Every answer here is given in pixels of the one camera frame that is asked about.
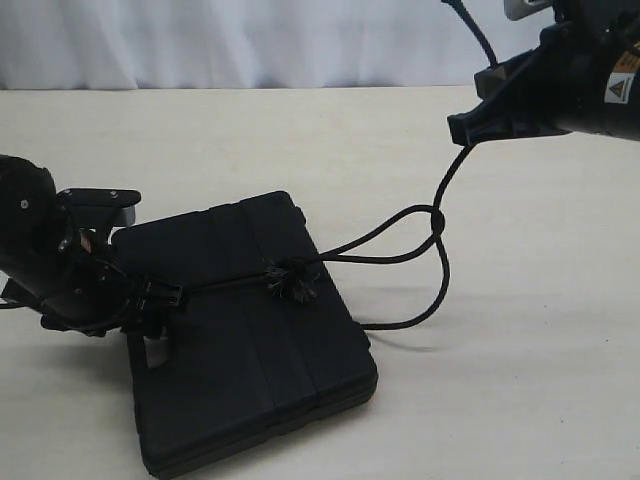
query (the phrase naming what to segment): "black plastic case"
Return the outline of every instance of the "black plastic case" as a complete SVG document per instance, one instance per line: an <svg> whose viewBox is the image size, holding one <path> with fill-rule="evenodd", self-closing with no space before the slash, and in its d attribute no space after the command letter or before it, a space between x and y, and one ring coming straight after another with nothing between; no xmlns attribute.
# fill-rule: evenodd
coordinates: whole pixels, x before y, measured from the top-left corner
<svg viewBox="0 0 640 480"><path fill-rule="evenodd" d="M275 192L120 230L127 272L184 285L227 279L317 253L300 209ZM300 305L264 286L190 299L169 320L169 360L149 368L129 336L144 464L173 478L368 401L378 380L369 341L324 265L318 298Z"/></svg>

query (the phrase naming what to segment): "white table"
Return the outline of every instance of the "white table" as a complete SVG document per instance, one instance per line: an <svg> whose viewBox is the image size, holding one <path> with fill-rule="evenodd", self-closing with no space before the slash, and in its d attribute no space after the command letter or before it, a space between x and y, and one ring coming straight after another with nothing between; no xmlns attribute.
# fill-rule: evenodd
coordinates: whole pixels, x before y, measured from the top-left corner
<svg viewBox="0 0 640 480"><path fill-rule="evenodd" d="M58 187L143 192L139 221L284 189L320 249L430 202L470 88L1 93L0 151ZM640 144L571 135L496 143L444 203L452 288L418 328L372 335L373 400L191 479L640 478ZM362 252L400 253L408 220ZM431 301L435 254L330 265L353 315ZM146 479L124 338L0 314L7 479Z"/></svg>

